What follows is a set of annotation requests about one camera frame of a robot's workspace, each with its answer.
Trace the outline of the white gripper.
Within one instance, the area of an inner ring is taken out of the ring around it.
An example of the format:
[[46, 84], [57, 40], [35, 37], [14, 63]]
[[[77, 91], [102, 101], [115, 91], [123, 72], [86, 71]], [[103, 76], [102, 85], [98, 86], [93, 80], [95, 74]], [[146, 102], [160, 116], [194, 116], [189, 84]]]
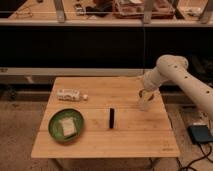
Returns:
[[141, 111], [146, 111], [149, 109], [151, 102], [154, 99], [154, 92], [147, 91], [145, 89], [139, 91], [139, 109]]

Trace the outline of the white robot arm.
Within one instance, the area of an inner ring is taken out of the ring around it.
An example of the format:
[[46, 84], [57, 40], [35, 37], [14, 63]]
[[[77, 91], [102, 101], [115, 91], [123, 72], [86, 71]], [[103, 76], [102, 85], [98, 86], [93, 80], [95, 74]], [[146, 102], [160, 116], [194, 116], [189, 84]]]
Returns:
[[187, 68], [188, 61], [183, 56], [160, 56], [156, 66], [141, 78], [141, 100], [145, 102], [146, 95], [150, 96], [163, 83], [172, 81], [213, 121], [213, 88], [192, 76]]

